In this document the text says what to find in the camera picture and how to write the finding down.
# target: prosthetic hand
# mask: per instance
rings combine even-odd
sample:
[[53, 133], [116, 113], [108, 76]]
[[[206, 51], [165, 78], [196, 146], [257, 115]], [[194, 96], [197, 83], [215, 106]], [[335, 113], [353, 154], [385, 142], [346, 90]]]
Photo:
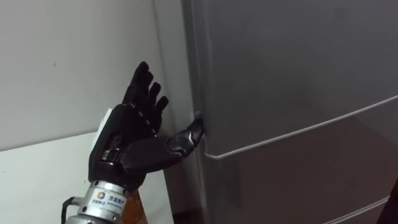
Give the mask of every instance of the prosthetic hand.
[[68, 205], [79, 205], [72, 223], [117, 223], [127, 196], [144, 182], [149, 172], [166, 169], [187, 157], [200, 142], [203, 120], [193, 123], [172, 137], [157, 136], [162, 112], [168, 104], [163, 96], [157, 101], [160, 85], [149, 89], [153, 75], [142, 62], [120, 105], [109, 116], [90, 154], [88, 180], [91, 186], [84, 198], [65, 201], [62, 224]]

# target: refrigerator door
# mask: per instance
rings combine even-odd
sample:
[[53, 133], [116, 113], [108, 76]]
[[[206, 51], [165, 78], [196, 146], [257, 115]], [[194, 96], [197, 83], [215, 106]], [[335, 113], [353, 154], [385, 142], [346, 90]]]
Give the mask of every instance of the refrigerator door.
[[[332, 224], [350, 213], [355, 217], [394, 185], [397, 113], [394, 100], [224, 159], [201, 152], [208, 223]], [[371, 218], [361, 224], [375, 224], [384, 202], [363, 213]]]
[[389, 195], [398, 1], [182, 4], [208, 223], [327, 223]]
[[187, 8], [210, 155], [397, 94], [398, 1], [192, 0]]

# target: label sticker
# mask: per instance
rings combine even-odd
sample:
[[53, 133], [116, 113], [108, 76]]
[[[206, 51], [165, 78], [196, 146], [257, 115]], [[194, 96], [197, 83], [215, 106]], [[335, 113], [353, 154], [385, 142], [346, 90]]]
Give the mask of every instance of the label sticker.
[[94, 189], [88, 206], [97, 207], [122, 215], [127, 198], [106, 189]]

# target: orange object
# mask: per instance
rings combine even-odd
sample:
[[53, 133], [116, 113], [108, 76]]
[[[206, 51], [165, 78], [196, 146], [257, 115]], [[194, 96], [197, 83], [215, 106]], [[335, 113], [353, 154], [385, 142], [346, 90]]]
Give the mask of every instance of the orange object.
[[138, 190], [127, 199], [122, 214], [121, 224], [148, 224]]

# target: black glove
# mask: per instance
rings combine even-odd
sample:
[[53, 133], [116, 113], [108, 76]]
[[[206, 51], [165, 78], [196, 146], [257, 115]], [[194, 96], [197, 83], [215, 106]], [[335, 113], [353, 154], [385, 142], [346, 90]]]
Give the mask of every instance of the black glove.
[[160, 85], [145, 62], [136, 69], [120, 105], [109, 116], [93, 151], [90, 154], [88, 180], [104, 180], [128, 191], [136, 190], [144, 181], [145, 173], [129, 175], [120, 158], [134, 142], [153, 138], [162, 124], [162, 111], [169, 103], [163, 96], [157, 103]]

